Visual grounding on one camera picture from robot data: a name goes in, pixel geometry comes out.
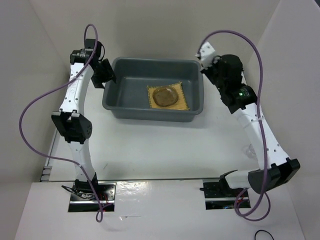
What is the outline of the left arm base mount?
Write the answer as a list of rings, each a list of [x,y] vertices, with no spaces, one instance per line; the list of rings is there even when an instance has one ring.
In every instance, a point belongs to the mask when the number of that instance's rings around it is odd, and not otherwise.
[[[76,189],[75,185],[72,187],[62,185],[61,187],[70,193],[68,212],[97,212],[99,210],[97,199],[90,187],[84,190]],[[99,184],[97,186],[96,193],[104,212],[115,210],[115,192],[115,183]]]

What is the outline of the bamboo woven mat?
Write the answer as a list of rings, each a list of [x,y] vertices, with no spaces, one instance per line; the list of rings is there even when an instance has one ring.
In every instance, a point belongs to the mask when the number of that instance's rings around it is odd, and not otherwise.
[[[164,86],[147,86],[149,106],[153,109],[188,111],[182,82]]]

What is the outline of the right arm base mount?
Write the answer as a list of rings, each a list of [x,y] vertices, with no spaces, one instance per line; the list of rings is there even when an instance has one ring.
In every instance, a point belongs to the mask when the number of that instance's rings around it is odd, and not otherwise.
[[[229,210],[234,209],[235,202],[240,203],[241,208],[250,209],[251,203],[248,192],[244,192],[241,197],[236,197],[243,190],[242,188],[223,191],[218,179],[204,179],[203,186],[199,188],[204,194],[206,210]]]

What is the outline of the clear plastic cup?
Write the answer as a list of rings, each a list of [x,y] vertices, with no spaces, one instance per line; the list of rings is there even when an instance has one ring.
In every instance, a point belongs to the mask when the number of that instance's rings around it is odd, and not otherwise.
[[[255,159],[257,157],[255,149],[252,144],[244,146],[242,148],[242,151],[249,159]]]

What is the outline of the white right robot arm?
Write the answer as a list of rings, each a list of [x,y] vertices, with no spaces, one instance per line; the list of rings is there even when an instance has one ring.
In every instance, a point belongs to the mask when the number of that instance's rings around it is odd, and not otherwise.
[[[257,194],[286,184],[300,169],[296,158],[290,158],[271,131],[253,88],[243,83],[243,64],[233,54],[211,53],[200,58],[201,73],[216,86],[220,99],[239,122],[250,140],[259,168],[232,170],[220,177],[220,193],[231,196],[239,188],[251,188]]]

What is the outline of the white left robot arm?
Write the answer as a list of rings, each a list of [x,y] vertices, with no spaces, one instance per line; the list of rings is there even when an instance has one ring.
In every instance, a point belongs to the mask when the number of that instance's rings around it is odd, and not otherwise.
[[[67,142],[74,161],[76,177],[72,191],[94,200],[100,193],[96,171],[89,150],[89,138],[93,125],[85,117],[84,104],[89,83],[98,89],[109,81],[116,81],[108,59],[101,59],[104,46],[95,39],[87,38],[84,48],[70,54],[70,84],[58,111],[51,119],[60,135]]]

